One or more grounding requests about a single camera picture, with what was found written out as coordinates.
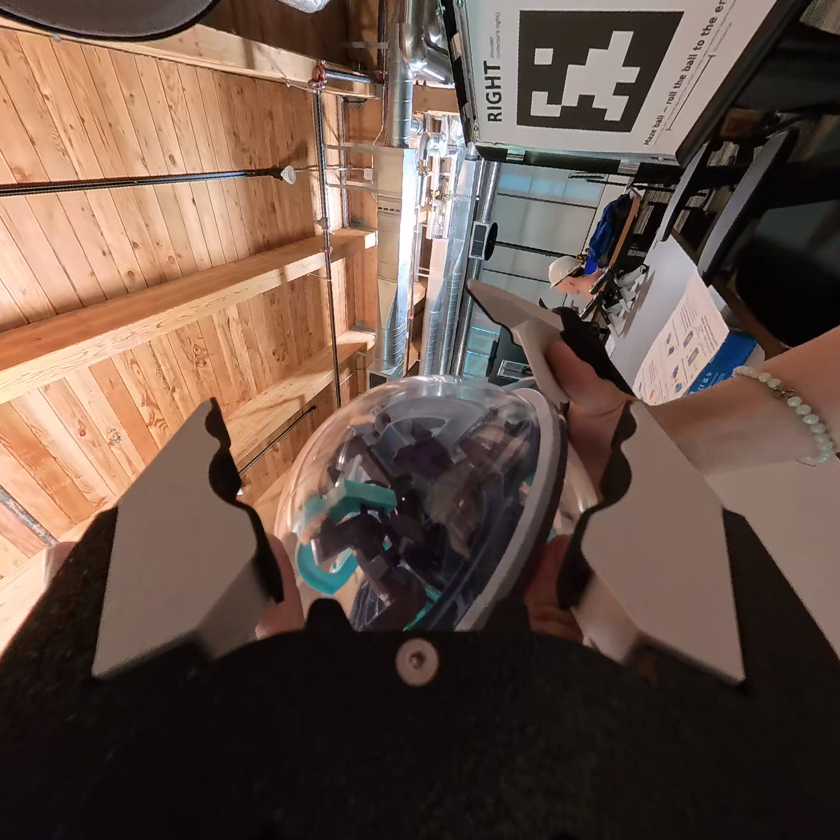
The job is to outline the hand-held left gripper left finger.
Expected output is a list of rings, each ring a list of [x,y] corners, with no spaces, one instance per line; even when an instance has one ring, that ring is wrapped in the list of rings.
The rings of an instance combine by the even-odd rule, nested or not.
[[[212,398],[117,505],[91,674],[110,679],[185,644],[218,659],[256,641],[280,568]]]

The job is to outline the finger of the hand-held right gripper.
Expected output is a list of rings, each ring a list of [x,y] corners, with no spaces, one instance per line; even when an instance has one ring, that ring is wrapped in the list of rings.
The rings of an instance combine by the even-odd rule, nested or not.
[[[543,322],[558,332],[564,330],[562,318],[553,311],[524,300],[509,291],[479,280],[468,280],[467,291],[489,320],[512,331],[530,321]]]

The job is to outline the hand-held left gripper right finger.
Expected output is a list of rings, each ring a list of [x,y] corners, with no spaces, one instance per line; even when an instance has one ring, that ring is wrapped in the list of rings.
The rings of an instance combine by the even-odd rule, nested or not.
[[[722,505],[640,402],[624,408],[601,493],[570,537],[558,583],[584,641],[621,665],[654,648],[742,683]]]

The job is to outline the clear plastic maze ball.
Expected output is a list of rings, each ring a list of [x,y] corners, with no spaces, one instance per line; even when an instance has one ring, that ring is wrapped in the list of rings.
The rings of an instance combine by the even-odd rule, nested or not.
[[[552,534],[568,455],[563,411],[534,388],[433,375],[356,397],[279,499],[303,616],[330,601],[356,632],[483,629]]]

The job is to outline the person's right hand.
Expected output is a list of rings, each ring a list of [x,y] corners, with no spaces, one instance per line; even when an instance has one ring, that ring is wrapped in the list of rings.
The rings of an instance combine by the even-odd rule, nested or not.
[[[566,411],[570,442],[602,501],[602,478],[613,451],[613,437],[625,405],[635,400],[601,378],[567,343],[552,342],[545,358],[555,381],[569,397]]]

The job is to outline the person's left hand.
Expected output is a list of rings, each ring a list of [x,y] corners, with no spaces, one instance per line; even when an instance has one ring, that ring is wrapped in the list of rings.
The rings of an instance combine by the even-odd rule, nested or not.
[[[274,535],[269,535],[268,541],[280,571],[284,600],[269,604],[256,626],[257,639],[294,632],[305,625],[296,576],[286,549]],[[560,606],[557,589],[570,542],[570,536],[560,535],[546,544],[533,568],[522,602],[533,632],[580,644],[583,633],[572,613]]]

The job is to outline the black floor lamp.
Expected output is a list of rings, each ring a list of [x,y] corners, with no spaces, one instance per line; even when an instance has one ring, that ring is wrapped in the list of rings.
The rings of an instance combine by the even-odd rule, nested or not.
[[[490,245],[491,253],[494,253],[496,249],[506,249],[533,256],[551,257],[552,259],[559,259],[561,257],[572,257],[572,259],[578,258],[578,255],[569,255],[546,248],[533,247],[528,245],[522,245],[519,243],[509,243],[507,241],[503,241],[498,237],[498,224],[496,223],[492,223],[489,225],[487,243]]]

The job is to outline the blue jacket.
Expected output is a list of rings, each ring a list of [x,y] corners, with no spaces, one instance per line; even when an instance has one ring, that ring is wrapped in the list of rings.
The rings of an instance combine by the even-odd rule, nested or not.
[[[584,274],[605,267],[632,211],[635,195],[625,193],[605,205],[586,251]]]

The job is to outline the grey sprinkler pipe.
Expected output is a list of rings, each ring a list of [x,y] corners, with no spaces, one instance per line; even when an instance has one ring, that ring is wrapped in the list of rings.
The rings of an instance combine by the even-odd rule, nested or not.
[[[31,532],[37,540],[41,541],[45,546],[53,547],[58,544],[58,539],[31,513],[29,513],[27,509],[3,487],[3,485],[1,485],[1,504],[15,520]]]
[[[314,63],[309,84],[313,96],[313,119],[315,140],[317,146],[318,187],[320,192],[320,202],[322,209],[322,216],[318,224],[321,227],[323,237],[324,269],[325,279],[327,283],[330,345],[332,352],[333,393],[336,408],[340,409],[342,406],[342,394],[339,364],[339,345],[333,295],[333,249],[331,242],[329,188],[327,179],[327,146],[324,138],[322,107],[322,94],[324,89],[326,88],[327,81],[327,68],[324,65],[323,61],[318,59]]]

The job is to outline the white paper sheet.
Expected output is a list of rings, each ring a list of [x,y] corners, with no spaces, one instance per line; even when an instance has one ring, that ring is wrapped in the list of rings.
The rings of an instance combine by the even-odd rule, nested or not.
[[[729,380],[759,344],[731,329],[716,292],[695,272],[649,348],[633,384],[635,396],[661,405]]]

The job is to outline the framed black white tag sign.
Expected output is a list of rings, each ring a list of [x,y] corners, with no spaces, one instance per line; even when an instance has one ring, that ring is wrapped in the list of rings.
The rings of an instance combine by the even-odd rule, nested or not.
[[[487,154],[688,161],[809,2],[444,2],[465,128]]]

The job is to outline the black round pleated disc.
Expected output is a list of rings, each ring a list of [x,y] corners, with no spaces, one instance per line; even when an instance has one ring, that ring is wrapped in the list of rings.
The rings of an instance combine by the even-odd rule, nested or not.
[[[199,23],[218,1],[2,1],[2,19],[93,40],[155,40]]]

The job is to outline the rectangular metal duct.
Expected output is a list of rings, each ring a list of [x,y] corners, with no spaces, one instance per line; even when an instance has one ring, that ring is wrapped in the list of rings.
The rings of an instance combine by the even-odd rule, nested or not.
[[[374,153],[377,202],[377,324],[371,375],[376,382],[406,372],[409,298],[421,177],[417,151],[382,146]]]

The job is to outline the black track light rail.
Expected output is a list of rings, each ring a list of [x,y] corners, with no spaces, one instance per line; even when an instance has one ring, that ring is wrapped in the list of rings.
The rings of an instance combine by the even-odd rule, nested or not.
[[[88,180],[27,182],[1,184],[1,197],[34,196],[40,194],[72,193],[94,190],[112,190],[124,187],[139,186],[171,186],[195,182],[223,182],[245,178],[270,177],[276,180],[279,169],[283,167],[269,167],[265,169],[244,171],[216,171],[202,173],[181,173],[169,175],[127,176],[115,178],[98,178]]]
[[[246,472],[248,472],[253,465],[255,465],[260,459],[262,459],[268,452],[275,447],[285,436],[287,436],[293,429],[295,429],[299,424],[301,424],[305,418],[316,411],[316,406],[312,405],[307,408],[303,413],[294,419],[286,428],[284,428],[280,433],[274,436],[265,447],[263,447],[260,451],[256,452],[253,457],[243,464],[241,468],[238,470],[238,476],[243,476]]]

